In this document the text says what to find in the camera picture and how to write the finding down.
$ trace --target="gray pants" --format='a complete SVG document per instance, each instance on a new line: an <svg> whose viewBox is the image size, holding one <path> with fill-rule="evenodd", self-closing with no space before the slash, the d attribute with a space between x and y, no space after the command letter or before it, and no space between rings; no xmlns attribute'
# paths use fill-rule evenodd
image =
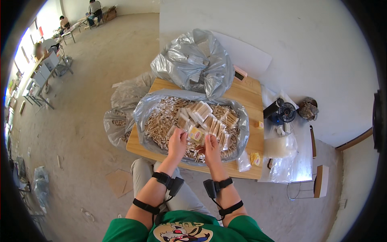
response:
<svg viewBox="0 0 387 242"><path fill-rule="evenodd" d="M133 187L134 187L134 197L137 197L137 194L140 190L145 186L145 184L152 178L152 174L157 170L161 162L156 162L154 167L152 164L146 159L137 159L133 162L132 167L130 169L130 173L133 176ZM176 168L173 172L172 178L180 177L180 170ZM164 200L169 199L169 191L165 194ZM202 202L200 202L199 198L195 195L195 193L191 190L191 188L184 183L177 195L172 198L169 202L162 205L160 207L160 212L168 212L175 210L187 210L187 211L195 211L205 215L213 216L207 208L204 207Z"/></svg>

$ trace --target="black wrist strap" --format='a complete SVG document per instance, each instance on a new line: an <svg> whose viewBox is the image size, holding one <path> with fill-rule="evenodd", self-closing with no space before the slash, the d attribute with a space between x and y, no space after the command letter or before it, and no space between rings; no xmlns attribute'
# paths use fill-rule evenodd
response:
<svg viewBox="0 0 387 242"><path fill-rule="evenodd" d="M164 184L168 190L171 189L173 179L164 172L153 172L152 177L156 178L158 182Z"/></svg>
<svg viewBox="0 0 387 242"><path fill-rule="evenodd" d="M243 202L241 200L240 202L238 202L237 204L235 204L235 205L233 205L233 206L231 206L229 208L219 210L219 215L224 217L227 214L230 214L233 211L237 210L238 208L241 208L242 206L243 206Z"/></svg>
<svg viewBox="0 0 387 242"><path fill-rule="evenodd" d="M221 189L226 188L228 185L231 185L232 183L233 183L233 180L231 179L231 177L220 182L214 182L216 193L220 192Z"/></svg>
<svg viewBox="0 0 387 242"><path fill-rule="evenodd" d="M136 205L137 207L145 210L145 211L148 211L148 212L154 214L154 215L158 215L160 213L159 208L152 207L151 205L143 203L140 200L134 199L133 204Z"/></svg>

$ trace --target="white box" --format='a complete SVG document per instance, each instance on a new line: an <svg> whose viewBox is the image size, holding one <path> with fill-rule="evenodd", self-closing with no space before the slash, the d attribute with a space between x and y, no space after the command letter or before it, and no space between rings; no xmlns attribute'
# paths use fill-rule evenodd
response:
<svg viewBox="0 0 387 242"><path fill-rule="evenodd" d="M40 72L36 72L32 80L39 87L43 87L46 82L46 78L44 78Z"/></svg>
<svg viewBox="0 0 387 242"><path fill-rule="evenodd" d="M39 72L40 72L40 74L42 74L42 76L43 76L45 79L48 79L48 77L51 75L51 72L48 70L48 68L47 68L46 65L42 65L42 66L39 68Z"/></svg>
<svg viewBox="0 0 387 242"><path fill-rule="evenodd" d="M57 57L55 52L52 52L50 56L43 61L43 63L46 64L47 68L50 71L52 71L52 69L54 69L59 63L59 58Z"/></svg>

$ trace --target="person's left hand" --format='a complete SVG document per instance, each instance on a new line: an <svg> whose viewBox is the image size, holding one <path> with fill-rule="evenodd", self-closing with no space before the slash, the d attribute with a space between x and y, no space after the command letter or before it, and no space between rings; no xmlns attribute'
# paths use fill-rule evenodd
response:
<svg viewBox="0 0 387 242"><path fill-rule="evenodd" d="M187 149L188 133L176 128L168 142L168 157L180 161Z"/></svg>

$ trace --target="hand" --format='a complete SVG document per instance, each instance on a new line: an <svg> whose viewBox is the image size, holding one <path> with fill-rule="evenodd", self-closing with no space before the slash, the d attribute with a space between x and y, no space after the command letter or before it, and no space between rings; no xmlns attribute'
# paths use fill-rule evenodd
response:
<svg viewBox="0 0 387 242"><path fill-rule="evenodd" d="M188 133L182 129L176 128L168 142L168 157L173 160L180 160L183 158L187 149Z"/></svg>
<svg viewBox="0 0 387 242"><path fill-rule="evenodd" d="M198 146L195 148L199 150L199 154L205 154L206 163L221 163L220 160L220 150L219 144L216 140L216 137L212 134L208 134L205 136L205 146Z"/></svg>

